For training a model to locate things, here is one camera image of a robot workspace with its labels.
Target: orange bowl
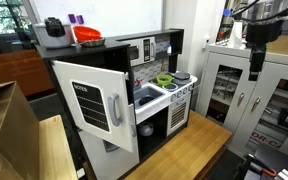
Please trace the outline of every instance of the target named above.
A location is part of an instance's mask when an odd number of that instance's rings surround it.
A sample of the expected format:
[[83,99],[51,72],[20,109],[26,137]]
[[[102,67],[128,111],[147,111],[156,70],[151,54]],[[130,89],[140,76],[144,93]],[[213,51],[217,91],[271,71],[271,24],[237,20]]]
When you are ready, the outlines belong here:
[[101,33],[93,28],[86,26],[74,26],[74,34],[78,41],[89,41],[101,39]]

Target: sink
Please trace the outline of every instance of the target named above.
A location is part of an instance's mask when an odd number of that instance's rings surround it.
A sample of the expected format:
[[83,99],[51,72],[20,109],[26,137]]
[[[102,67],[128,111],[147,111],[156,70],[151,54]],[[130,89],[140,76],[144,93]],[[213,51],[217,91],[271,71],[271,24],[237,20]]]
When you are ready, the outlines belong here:
[[162,96],[164,93],[161,93],[154,88],[149,86],[139,89],[134,92],[134,104],[135,109],[140,109],[147,104],[153,102],[158,97]]

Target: oven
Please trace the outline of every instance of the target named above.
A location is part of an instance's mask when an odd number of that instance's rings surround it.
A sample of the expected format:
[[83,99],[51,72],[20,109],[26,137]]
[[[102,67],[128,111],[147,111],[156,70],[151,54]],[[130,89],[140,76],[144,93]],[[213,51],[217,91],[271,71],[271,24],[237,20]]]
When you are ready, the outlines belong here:
[[190,101],[191,92],[170,104],[167,116],[167,136],[187,122]]
[[131,61],[131,66],[137,66],[155,60],[155,37],[122,40],[121,42],[130,44],[129,59]]

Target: window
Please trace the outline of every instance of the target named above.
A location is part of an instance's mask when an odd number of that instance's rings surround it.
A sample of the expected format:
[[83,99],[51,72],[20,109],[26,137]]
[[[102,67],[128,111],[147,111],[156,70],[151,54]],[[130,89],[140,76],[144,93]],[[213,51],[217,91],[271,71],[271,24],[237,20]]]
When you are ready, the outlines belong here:
[[28,31],[31,24],[21,0],[0,0],[0,34]]

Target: open oven door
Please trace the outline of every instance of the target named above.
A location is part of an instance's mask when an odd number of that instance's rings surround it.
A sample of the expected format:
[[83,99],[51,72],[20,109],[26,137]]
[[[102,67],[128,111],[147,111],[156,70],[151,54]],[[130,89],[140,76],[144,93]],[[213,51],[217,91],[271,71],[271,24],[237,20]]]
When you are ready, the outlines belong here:
[[53,61],[53,69],[75,124],[133,152],[135,120],[130,118],[123,72]]

